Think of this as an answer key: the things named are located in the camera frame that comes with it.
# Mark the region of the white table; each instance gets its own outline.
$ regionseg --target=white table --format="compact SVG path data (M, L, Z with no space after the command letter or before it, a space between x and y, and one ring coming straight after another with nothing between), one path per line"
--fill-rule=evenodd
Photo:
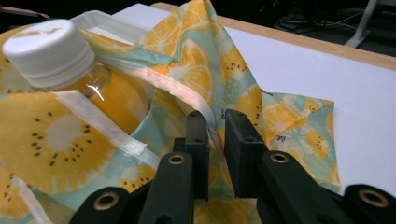
M168 14L137 4L113 16L152 28ZM335 101L343 192L363 183L396 196L396 71L226 29L262 89Z

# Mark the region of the kiwi slice pattern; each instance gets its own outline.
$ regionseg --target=kiwi slice pattern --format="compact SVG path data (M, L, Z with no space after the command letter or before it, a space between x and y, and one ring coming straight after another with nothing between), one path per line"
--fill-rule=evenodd
M0 35L0 49L8 38L24 28L26 27L22 26L2 33ZM0 94L32 91L33 90L29 87L29 83L11 65L9 60L4 56L3 51L0 50Z
M29 214L19 191L18 178L0 166L0 217L21 219Z
M120 179L120 187L133 192L147 184L155 176L155 171L150 166L136 166L125 168Z
M17 113L18 119L10 119ZM44 193L65 193L86 185L116 149L51 92L6 96L0 100L0 120L1 130L17 133L0 135L0 160Z

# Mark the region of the fabric wrap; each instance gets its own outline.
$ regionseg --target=fabric wrap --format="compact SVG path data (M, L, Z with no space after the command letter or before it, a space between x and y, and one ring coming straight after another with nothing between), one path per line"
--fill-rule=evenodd
M1 34L1 43L15 32ZM134 191L154 177L174 139L185 136L193 110L204 115L212 140L209 201L195 201L195 223L261 223L255 200L235 199L224 165L228 108L245 113L268 148L289 152L322 187L340 189L334 103L263 91L210 1L178 7L132 46L81 32L100 63L145 88L150 110L130 136L144 150L122 149L128 137L112 141L101 120L84 119L73 104L78 92L32 91L0 55L1 223L67 223L97 189Z

